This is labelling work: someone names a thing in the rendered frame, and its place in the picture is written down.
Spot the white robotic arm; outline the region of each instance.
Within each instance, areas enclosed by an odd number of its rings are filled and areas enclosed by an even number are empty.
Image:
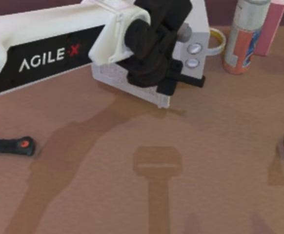
[[[0,95],[90,63],[119,62],[130,83],[168,93],[172,80],[197,85],[172,58],[190,0],[153,2],[84,0],[0,16]]]

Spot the red x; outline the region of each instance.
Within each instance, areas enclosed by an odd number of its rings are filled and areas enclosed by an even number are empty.
[[[71,51],[67,51],[69,53],[69,56],[72,57],[74,55],[78,55],[79,54],[79,49],[80,44],[77,45],[71,45],[70,48],[72,49]]]

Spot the wooden table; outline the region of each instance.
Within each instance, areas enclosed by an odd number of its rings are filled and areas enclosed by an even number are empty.
[[[284,234],[284,27],[248,73],[205,74],[169,111],[90,68],[0,97],[0,138],[39,143],[0,155],[0,234]]]

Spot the yellow tape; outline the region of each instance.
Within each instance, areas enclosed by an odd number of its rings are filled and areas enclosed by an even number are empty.
[[[215,28],[210,28],[210,35],[215,37],[220,45],[215,48],[208,48],[206,55],[207,56],[215,56],[221,54],[221,52],[224,50],[226,45],[226,37],[225,35]]]

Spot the spray can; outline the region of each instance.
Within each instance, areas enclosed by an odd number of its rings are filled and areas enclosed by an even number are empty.
[[[238,75],[248,71],[271,0],[238,0],[223,66]]]

